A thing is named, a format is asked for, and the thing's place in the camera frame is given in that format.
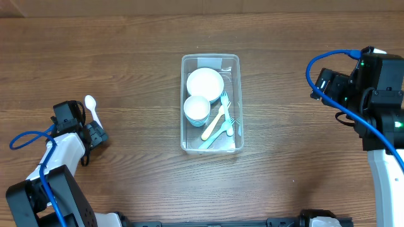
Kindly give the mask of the green fork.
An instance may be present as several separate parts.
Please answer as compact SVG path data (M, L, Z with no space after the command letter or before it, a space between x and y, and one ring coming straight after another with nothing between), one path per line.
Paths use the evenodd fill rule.
M200 145L198 148L199 149L208 149L214 142L215 140L221 135L221 133L227 131L228 129L232 128L233 124L235 123L234 118L230 118L229 120L225 120L220 129L214 133L214 135L210 136L202 145Z

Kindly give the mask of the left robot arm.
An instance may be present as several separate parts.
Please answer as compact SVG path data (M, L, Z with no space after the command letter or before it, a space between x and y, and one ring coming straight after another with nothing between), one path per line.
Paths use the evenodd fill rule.
M6 191L6 200L17 226L130 226L119 212L95 212L74 173L87 165L89 152L108 136L98 122L79 125L62 134L56 125L34 131L46 137L46 152L36 169Z

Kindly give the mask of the blue cup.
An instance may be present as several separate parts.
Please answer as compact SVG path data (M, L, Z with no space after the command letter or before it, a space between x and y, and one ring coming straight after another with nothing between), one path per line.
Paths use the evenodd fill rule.
M204 119L201 119L201 120L194 120L194 119L190 119L190 118L187 117L187 120L191 125L193 125L195 127L201 127L201 126L206 124L208 118L204 118Z

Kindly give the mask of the light blue fork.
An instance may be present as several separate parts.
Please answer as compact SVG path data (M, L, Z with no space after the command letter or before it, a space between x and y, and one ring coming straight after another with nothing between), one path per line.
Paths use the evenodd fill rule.
M230 121L230 114L229 114L230 101L229 101L229 96L228 96L226 91L222 92L220 100L221 100L221 103L223 105L225 120ZM230 127L229 129L227 129L227 135L228 136L233 136L234 135L233 127Z

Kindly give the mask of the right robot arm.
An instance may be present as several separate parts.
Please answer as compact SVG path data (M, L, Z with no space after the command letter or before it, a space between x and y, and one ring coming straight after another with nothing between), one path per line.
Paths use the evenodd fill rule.
M392 153L358 120L352 123L362 139L371 167L378 226L403 226L403 76L401 69L358 69L341 74L322 69L311 97L325 105L337 102L375 127L396 149Z

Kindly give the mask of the pink cup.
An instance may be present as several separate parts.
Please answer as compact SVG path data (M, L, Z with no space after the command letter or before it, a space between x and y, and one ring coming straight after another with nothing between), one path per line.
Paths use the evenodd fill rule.
M203 120L210 114L210 102L203 96L190 96L184 102L184 113L191 120Z

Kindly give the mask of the white bowl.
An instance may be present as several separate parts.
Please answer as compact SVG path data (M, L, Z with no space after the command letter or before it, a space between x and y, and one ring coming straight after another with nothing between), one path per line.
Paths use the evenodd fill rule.
M220 98L224 81L219 72L207 67L193 71L186 81L187 92L191 96L203 96L211 104Z

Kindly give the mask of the yellow fork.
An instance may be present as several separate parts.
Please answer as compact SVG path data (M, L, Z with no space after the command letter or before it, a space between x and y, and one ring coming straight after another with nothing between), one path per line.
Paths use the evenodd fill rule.
M211 121L211 123L209 124L209 126L205 129L205 131L202 133L201 135L201 139L203 141L206 141L211 133L213 132L215 126L217 125L218 121L220 120L220 117L224 114L224 107L223 105L220 106L220 108L218 109L218 113L215 116L215 118Z

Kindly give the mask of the white spoon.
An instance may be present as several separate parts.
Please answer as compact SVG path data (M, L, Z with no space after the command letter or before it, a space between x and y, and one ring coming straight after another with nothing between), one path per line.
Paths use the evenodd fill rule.
M97 102L96 102L96 100L94 99L94 97L92 97L91 95L86 95L86 96L85 96L85 106L86 106L86 108L89 109L89 111L91 112L93 120L94 120L101 128L103 128L103 126L102 126L102 124L101 124L101 122L100 122L100 120L99 120L99 118L98 118L98 115L97 115L97 113L96 113Z

